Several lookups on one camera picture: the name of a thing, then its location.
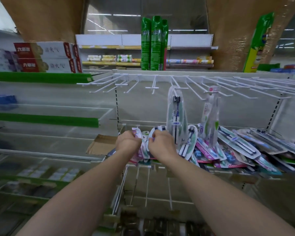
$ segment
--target cardboard wrapped pillar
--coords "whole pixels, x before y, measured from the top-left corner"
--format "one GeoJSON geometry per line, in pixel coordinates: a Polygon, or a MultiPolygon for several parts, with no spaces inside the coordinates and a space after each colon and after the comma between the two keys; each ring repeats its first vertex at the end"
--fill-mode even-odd
{"type": "Polygon", "coordinates": [[[24,41],[75,43],[85,0],[0,0],[24,41]]]}
{"type": "Polygon", "coordinates": [[[242,72],[261,15],[275,12],[261,63],[269,63],[276,43],[295,14],[295,0],[206,0],[210,34],[214,34],[214,69],[242,72]]]}

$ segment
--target green product package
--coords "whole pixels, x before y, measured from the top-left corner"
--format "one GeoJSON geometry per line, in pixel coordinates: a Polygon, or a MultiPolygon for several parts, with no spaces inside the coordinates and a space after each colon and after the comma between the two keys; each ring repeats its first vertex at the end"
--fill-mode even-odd
{"type": "Polygon", "coordinates": [[[168,23],[167,20],[162,20],[162,44],[161,44],[161,61],[162,70],[166,70],[166,57],[167,57],[167,43],[168,43],[168,23]]]}
{"type": "Polygon", "coordinates": [[[151,70],[161,70],[162,18],[153,16],[151,25],[151,70]]]}
{"type": "Polygon", "coordinates": [[[141,28],[141,69],[149,70],[151,60],[151,19],[143,17],[141,28]]]}
{"type": "Polygon", "coordinates": [[[251,46],[244,66],[244,72],[255,73],[260,63],[263,47],[267,41],[270,28],[273,24],[274,12],[262,15],[259,18],[251,46]]]}

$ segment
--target stacked toothpaste box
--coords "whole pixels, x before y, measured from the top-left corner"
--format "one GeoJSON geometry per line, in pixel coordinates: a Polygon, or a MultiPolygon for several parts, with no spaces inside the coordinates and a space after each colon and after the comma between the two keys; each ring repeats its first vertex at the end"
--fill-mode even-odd
{"type": "Polygon", "coordinates": [[[82,73],[79,48],[62,41],[14,43],[23,72],[82,73]]]}
{"type": "Polygon", "coordinates": [[[0,50],[0,72],[20,72],[18,56],[14,51],[0,50]]]}

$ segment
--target hand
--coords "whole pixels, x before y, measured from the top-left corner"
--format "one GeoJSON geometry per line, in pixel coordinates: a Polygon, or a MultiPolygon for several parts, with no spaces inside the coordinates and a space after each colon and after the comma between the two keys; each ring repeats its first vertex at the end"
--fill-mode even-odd
{"type": "Polygon", "coordinates": [[[136,138],[132,131],[125,131],[116,141],[116,151],[123,152],[131,158],[142,144],[141,138],[136,138]]]}
{"type": "Polygon", "coordinates": [[[152,136],[155,139],[149,138],[148,149],[157,160],[165,164],[168,159],[178,156],[174,138],[168,131],[155,130],[152,136]]]}

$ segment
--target forearm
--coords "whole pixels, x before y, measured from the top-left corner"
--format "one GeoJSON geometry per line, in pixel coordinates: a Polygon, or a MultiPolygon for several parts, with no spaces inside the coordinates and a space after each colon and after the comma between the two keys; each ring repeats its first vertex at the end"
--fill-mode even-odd
{"type": "Polygon", "coordinates": [[[165,162],[218,236],[295,235],[295,229],[234,186],[172,156],[165,162]]]}
{"type": "Polygon", "coordinates": [[[49,200],[18,236],[91,235],[128,159],[129,153],[116,152],[80,176],[49,200]]]}

